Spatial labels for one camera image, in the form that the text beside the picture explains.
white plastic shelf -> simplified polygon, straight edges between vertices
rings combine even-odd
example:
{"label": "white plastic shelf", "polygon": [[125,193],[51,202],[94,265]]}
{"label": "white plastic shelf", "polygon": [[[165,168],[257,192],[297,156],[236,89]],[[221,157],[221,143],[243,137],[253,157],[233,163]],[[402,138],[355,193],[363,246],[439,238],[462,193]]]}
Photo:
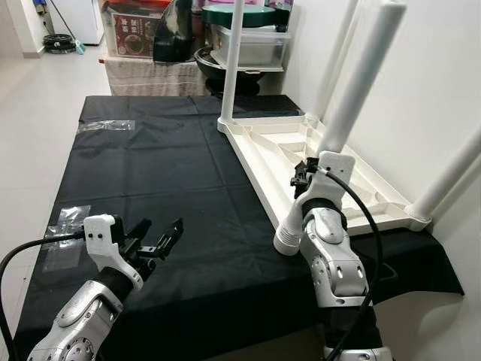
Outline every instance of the white plastic shelf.
{"label": "white plastic shelf", "polygon": [[[315,157],[325,132],[321,122],[305,116],[235,119],[219,123],[277,228],[294,202],[294,187],[289,185],[294,167],[307,157]],[[343,152],[355,158],[350,186],[361,197],[380,229],[406,227],[420,230],[425,224],[405,212],[409,202],[379,176],[352,149]],[[348,194],[343,197],[349,234],[372,232],[361,209]]]}

beige cloth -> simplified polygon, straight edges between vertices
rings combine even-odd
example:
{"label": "beige cloth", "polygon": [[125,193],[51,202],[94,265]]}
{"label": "beige cloth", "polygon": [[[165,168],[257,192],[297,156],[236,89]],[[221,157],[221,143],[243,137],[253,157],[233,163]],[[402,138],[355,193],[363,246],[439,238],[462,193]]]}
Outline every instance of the beige cloth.
{"label": "beige cloth", "polygon": [[113,96],[207,96],[196,62],[159,64],[151,59],[104,58]]}

black tablecloth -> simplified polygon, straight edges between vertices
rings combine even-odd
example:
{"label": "black tablecloth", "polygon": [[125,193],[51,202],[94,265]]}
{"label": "black tablecloth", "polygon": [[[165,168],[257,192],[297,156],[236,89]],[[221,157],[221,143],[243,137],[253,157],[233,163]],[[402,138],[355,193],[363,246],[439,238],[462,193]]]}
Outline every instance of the black tablecloth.
{"label": "black tablecloth", "polygon": [[[81,123],[134,120],[135,130],[77,135],[50,224],[62,208],[91,205],[90,214],[120,215],[126,230],[151,219],[146,244],[155,244],[177,217],[185,226],[172,254],[128,298],[104,343],[107,360],[204,359],[319,320],[307,264],[274,250],[267,214],[216,130],[220,106],[213,97],[86,100]],[[285,96],[238,99],[234,111],[236,117],[298,114]],[[412,290],[462,293],[443,248],[427,232],[383,236],[386,262],[399,280],[380,287],[376,302]],[[375,254],[372,235],[354,237],[353,244]],[[15,338],[23,359],[96,274],[85,247],[77,250],[78,258],[68,247],[40,252]]]}

storage box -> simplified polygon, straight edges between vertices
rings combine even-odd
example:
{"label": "storage box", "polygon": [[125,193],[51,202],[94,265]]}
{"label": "storage box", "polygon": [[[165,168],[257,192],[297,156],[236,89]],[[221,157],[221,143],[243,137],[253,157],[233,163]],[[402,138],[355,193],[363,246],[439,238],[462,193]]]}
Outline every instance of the storage box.
{"label": "storage box", "polygon": [[[212,57],[223,67],[227,64],[231,30],[214,26]],[[290,39],[287,32],[275,32],[274,27],[242,29],[239,70],[283,71],[282,62]]]}
{"label": "storage box", "polygon": [[99,0],[109,56],[152,58],[160,18],[171,0]]}

coiled black cable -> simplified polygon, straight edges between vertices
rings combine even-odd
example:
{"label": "coiled black cable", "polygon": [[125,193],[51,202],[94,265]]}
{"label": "coiled black cable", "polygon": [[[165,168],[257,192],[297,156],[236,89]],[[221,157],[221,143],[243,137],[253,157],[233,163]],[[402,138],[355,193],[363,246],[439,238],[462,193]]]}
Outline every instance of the coiled black cable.
{"label": "coiled black cable", "polygon": [[44,36],[45,51],[49,53],[70,53],[75,51],[74,39],[68,34]]}

